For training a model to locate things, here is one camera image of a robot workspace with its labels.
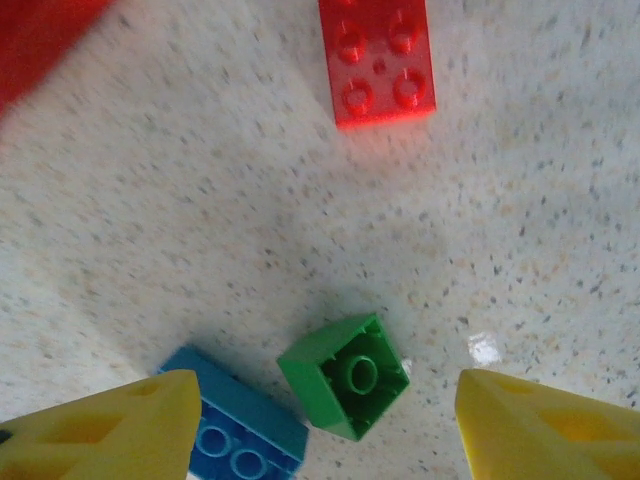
red lego brick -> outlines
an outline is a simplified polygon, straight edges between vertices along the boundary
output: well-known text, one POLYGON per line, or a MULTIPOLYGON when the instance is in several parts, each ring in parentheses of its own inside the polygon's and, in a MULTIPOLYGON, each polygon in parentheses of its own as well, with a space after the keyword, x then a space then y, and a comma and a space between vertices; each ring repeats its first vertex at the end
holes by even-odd
POLYGON ((436 109, 424 0, 318 0, 338 128, 436 109))
POLYGON ((32 90, 113 0, 0 0, 0 114, 32 90))

granite countertop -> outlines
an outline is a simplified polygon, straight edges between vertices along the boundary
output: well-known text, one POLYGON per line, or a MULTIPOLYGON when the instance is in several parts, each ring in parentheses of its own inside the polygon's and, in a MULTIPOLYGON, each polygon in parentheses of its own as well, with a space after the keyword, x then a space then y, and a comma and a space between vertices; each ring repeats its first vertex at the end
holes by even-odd
POLYGON ((6 420, 378 311, 412 388, 300 479, 468 479, 459 372, 638 408, 640 5, 429 2, 439 111, 343 134, 314 0, 120 0, 0 130, 6 420))

toy block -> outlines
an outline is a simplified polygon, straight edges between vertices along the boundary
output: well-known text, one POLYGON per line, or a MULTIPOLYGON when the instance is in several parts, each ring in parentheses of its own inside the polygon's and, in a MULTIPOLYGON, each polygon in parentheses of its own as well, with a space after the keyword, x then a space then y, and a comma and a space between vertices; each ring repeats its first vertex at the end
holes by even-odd
POLYGON ((304 461, 307 427, 193 347, 179 349, 160 370, 181 368, 196 372, 202 396, 192 474, 203 480, 293 477, 304 461))
POLYGON ((465 370, 456 415, 474 480, 639 480, 640 413, 465 370))
POLYGON ((2 480, 183 480, 200 419, 176 371, 0 424, 2 480))
POLYGON ((319 0, 338 128, 436 109, 425 0, 319 0))
POLYGON ((3 0, 0 114, 32 90, 113 0, 3 0))
POLYGON ((354 441, 409 385, 375 314, 307 335, 278 358, 278 365, 311 423, 354 441))

green lego brick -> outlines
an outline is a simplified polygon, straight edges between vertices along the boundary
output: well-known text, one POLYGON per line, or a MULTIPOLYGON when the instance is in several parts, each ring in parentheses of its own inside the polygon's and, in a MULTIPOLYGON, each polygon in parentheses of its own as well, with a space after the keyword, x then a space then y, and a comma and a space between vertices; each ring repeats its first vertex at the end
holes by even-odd
POLYGON ((376 314, 328 325, 293 344, 278 365, 309 421, 360 440, 409 386, 376 314))

blue lego brick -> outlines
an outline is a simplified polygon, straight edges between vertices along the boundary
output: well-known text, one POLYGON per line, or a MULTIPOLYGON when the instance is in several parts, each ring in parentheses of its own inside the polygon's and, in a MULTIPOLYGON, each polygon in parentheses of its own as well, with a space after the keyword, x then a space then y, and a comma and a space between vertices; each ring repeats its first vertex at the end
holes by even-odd
POLYGON ((187 346, 159 369, 194 370, 202 418, 189 471, 202 480, 287 480, 304 461, 309 430, 187 346))

